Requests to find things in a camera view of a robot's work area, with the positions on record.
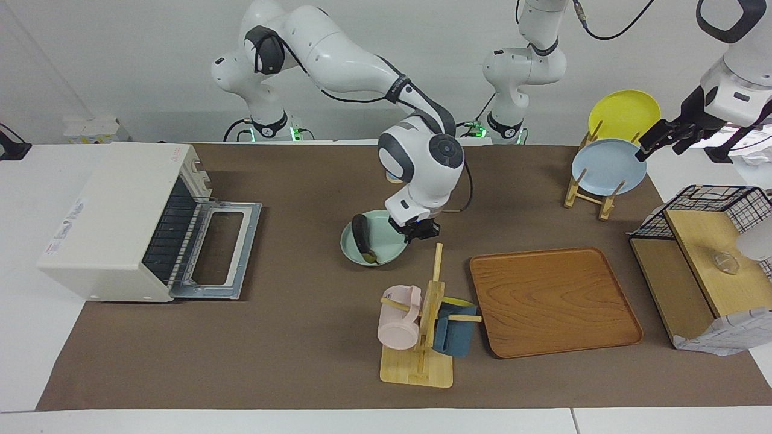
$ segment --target mug handle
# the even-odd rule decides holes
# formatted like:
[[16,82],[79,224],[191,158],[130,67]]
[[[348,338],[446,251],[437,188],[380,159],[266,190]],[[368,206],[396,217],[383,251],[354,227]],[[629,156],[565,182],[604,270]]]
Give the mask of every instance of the mug handle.
[[408,323],[414,323],[418,318],[418,312],[421,309],[421,288],[412,286],[410,287],[410,310],[405,315],[404,321]]

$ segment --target green bowl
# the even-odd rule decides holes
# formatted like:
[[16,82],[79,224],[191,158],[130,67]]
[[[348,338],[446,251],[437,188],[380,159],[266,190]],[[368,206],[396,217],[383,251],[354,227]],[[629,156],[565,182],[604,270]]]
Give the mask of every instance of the green bowl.
[[357,249],[354,234],[351,232],[351,222],[348,222],[340,234],[340,250],[351,262],[364,266],[379,266],[387,264],[399,256],[407,243],[405,236],[394,230],[388,222],[389,214],[385,209],[376,209],[364,213],[367,217],[367,227],[370,229],[370,248],[378,257],[378,263],[367,263]]

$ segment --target white table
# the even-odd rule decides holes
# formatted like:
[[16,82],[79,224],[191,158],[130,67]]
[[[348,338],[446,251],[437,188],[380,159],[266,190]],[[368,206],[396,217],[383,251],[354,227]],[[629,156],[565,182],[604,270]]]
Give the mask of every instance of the white table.
[[[1,433],[395,432],[405,427],[411,427],[408,432],[576,433],[577,426],[581,434],[763,432],[772,416],[772,407],[24,412],[35,408],[83,306],[34,264],[103,153],[100,145],[38,145],[25,160],[0,164],[0,411],[6,412],[0,414]],[[733,166],[709,163],[700,150],[680,157],[659,151],[649,158],[649,175],[663,200],[690,184],[748,182]],[[754,182],[772,182],[772,168],[756,176]],[[769,381],[772,345],[752,353]]]

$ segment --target blue plate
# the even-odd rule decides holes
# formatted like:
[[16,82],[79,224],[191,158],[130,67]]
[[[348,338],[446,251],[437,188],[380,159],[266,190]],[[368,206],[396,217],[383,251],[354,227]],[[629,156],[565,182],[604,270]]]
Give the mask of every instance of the blue plate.
[[571,174],[579,179],[586,168],[587,173],[579,186],[594,195],[610,196],[619,183],[625,184],[618,195],[629,192],[646,176],[646,162],[635,157],[638,147],[621,139],[603,139],[585,146],[571,165]]

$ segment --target wooden tray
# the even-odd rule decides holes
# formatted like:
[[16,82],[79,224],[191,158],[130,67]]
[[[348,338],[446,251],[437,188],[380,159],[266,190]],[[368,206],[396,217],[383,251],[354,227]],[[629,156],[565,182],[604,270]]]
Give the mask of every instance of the wooden tray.
[[637,344],[643,331],[593,248],[472,258],[490,347],[501,358]]

